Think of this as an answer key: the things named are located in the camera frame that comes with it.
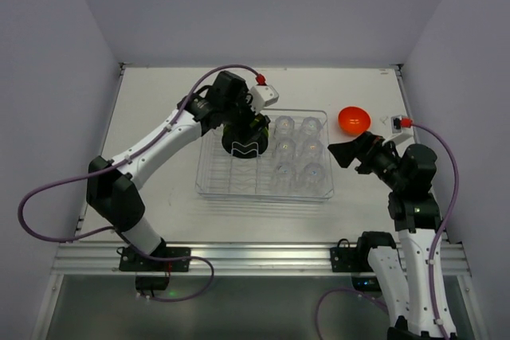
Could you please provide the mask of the orange plastic bowl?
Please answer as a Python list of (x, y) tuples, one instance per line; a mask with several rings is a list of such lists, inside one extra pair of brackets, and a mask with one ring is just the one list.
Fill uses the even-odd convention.
[(340, 130), (350, 136), (359, 136), (371, 127), (371, 117), (360, 107), (349, 106), (343, 108), (338, 114)]

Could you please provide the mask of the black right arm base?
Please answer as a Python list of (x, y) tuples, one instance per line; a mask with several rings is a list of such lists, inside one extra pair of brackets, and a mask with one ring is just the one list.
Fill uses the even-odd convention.
[(352, 246), (347, 238), (338, 240), (337, 244), (329, 249), (329, 254), (332, 272), (352, 273), (362, 271), (357, 248)]

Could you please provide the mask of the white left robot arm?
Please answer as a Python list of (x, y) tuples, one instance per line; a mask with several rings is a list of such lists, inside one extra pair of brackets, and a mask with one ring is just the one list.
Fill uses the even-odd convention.
[(164, 239), (145, 218), (140, 190), (173, 155), (218, 127), (228, 154), (256, 158), (269, 146), (270, 119), (263, 110), (278, 92), (257, 73), (256, 85), (216, 68), (214, 82), (198, 81), (170, 116), (137, 144), (111, 159), (94, 158), (88, 167), (86, 201), (134, 251), (156, 260)]

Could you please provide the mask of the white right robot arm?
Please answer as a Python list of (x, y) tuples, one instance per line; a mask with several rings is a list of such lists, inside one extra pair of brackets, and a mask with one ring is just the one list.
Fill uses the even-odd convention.
[(369, 131), (328, 149), (340, 167), (358, 160), (358, 174), (375, 174), (390, 188), (388, 211), (398, 239), (364, 232), (356, 245), (381, 288), (390, 317), (387, 338), (456, 339), (441, 267), (441, 214), (431, 192), (435, 152), (414, 143), (399, 154), (394, 142)]

